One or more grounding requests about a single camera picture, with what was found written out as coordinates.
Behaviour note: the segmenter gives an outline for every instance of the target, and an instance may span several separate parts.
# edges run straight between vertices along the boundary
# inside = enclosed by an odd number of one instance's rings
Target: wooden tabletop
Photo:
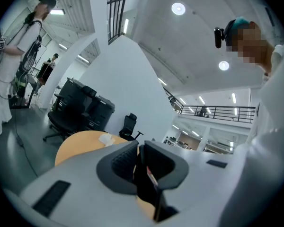
[[[68,137],[57,152],[55,166],[75,155],[103,148],[105,145],[99,141],[99,137],[102,134],[107,133],[101,131],[81,131]],[[127,140],[116,135],[112,135],[112,138],[115,139],[114,144],[127,142]]]

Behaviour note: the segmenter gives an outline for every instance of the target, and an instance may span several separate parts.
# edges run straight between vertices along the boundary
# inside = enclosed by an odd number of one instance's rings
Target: cable
[[[30,160],[29,160],[29,158],[28,158],[28,156],[27,156],[27,151],[26,151],[25,148],[24,148],[23,141],[22,141],[22,139],[20,138],[20,136],[19,136],[19,134],[18,134],[18,131],[17,131],[17,114],[16,114],[16,109],[15,109],[15,115],[14,115],[14,117],[15,117],[15,130],[16,130],[16,134],[17,134],[16,140],[17,140],[19,146],[23,148],[23,150],[24,150],[24,155],[25,155],[25,157],[26,157],[26,159],[27,159],[27,162],[28,162],[30,168],[33,170],[33,172],[34,172],[34,174],[36,175],[36,177],[38,177],[38,174],[37,174],[36,171],[34,170],[33,165],[32,165],[32,163],[30,162]]]

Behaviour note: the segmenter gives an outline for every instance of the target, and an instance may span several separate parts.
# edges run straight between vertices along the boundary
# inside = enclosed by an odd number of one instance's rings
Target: metal railing
[[[118,38],[121,35],[121,23],[122,23],[124,5],[125,5],[125,0],[107,1],[107,6],[109,9],[108,44],[112,43],[116,38]]]
[[[210,119],[252,123],[255,107],[239,106],[182,106],[180,114]]]
[[[165,88],[164,88],[164,91],[166,93],[166,95],[169,97],[169,102],[172,106],[172,108],[177,112],[177,113],[180,113],[181,112],[181,109],[183,107],[183,104],[180,103],[179,100],[176,99],[175,96],[173,96],[169,91],[167,91]]]

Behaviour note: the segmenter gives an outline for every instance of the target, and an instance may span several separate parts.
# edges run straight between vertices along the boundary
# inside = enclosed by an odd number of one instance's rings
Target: gray floor
[[[23,148],[16,141],[15,110],[12,119],[3,125],[0,135],[0,181],[2,187],[19,194],[30,182],[36,179]],[[54,167],[55,157],[62,144],[57,136],[43,142],[45,135],[53,133],[49,129],[47,111],[40,109],[17,109],[17,131],[21,137],[27,156],[38,175]]]

